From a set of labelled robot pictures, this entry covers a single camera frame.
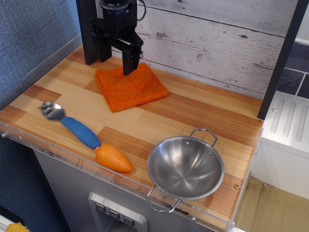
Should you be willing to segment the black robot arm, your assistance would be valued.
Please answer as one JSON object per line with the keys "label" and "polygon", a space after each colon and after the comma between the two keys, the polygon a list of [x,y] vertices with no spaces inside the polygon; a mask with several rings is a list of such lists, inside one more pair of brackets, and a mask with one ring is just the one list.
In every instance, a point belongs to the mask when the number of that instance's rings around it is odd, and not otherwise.
{"label": "black robot arm", "polygon": [[135,0],[101,0],[102,18],[91,17],[91,35],[97,58],[104,62],[112,57],[112,48],[122,52],[123,74],[138,68],[143,40],[135,32],[137,2]]}

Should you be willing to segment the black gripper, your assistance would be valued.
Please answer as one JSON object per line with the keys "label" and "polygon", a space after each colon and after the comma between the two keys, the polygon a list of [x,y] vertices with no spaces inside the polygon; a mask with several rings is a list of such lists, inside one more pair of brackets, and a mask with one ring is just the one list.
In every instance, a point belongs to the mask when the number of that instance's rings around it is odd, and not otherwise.
{"label": "black gripper", "polygon": [[105,62],[112,47],[122,51],[123,74],[138,68],[143,40],[135,32],[138,19],[136,4],[101,4],[102,17],[91,17],[91,34],[97,57]]}

